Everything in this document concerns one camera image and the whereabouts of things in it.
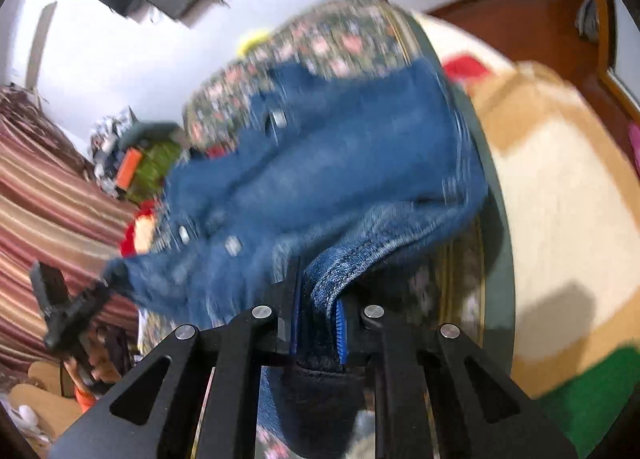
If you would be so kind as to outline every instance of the red object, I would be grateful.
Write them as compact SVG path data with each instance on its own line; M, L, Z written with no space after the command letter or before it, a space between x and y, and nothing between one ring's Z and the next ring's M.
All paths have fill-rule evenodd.
M489 69L470 54L456 56L443 63L442 68L450 80L460 83L491 74Z
M76 387L76 399L78 401L78 404L80 405L80 410L82 410L82 413L85 413L87 410L89 410L92 406L95 405L95 397L92 394L89 394L88 392L81 391L77 387Z
M156 201L153 199L142 201L142 203L140 203L140 209L137 211L133 222L127 226L127 229L124 232L124 240L120 243L120 254L123 257L132 257L136 255L136 248L133 244L133 240L136 235L136 219L147 215L153 215L155 209Z
M217 144L207 149L207 157L210 159L217 159L226 154L225 148L222 145Z

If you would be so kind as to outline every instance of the green rug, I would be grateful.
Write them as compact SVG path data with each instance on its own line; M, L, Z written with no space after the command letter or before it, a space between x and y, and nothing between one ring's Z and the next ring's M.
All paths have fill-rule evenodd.
M623 347L538 401L583 459L607 433L640 381L640 353Z

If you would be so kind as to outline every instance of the wooden floor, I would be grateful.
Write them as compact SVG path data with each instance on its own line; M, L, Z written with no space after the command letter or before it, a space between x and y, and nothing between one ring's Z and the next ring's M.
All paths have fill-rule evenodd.
M598 47L581 40L560 0L472 0L428 12L477 36L514 61L535 60L574 84L633 160L629 119L596 76Z

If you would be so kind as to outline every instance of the wooden door frame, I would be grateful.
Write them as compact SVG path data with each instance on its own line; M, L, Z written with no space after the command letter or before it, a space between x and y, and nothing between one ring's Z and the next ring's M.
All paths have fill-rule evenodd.
M640 120L640 104L616 76L616 9L613 0L596 0L598 8L598 77L609 92L615 96L634 121Z

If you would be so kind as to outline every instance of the metal screw head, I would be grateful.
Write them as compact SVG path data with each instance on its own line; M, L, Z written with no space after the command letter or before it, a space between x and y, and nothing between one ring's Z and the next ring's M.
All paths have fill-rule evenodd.
M440 334L442 334L442 336L444 336L445 338L450 338L453 340L453 338L457 338L458 336L460 336L460 328L457 325L444 324L440 328Z
M385 314L385 310L379 305L367 305L366 308L364 308L364 314L367 318L380 318Z
M273 116L273 121L278 128L285 128L287 126L287 116L284 115L282 110L274 110L271 116Z
M189 244L190 237L187 228L185 228L184 226L180 226L180 228L178 229L178 235L180 235L180 238L184 244Z
M226 238L225 249L232 257L236 257L242 251L242 244L235 235L231 235Z
M178 340L188 340L196 333L193 325L181 325L175 330L175 337Z
M254 318L268 318L271 316L271 307L268 305L258 305L253 308L251 314L254 315Z

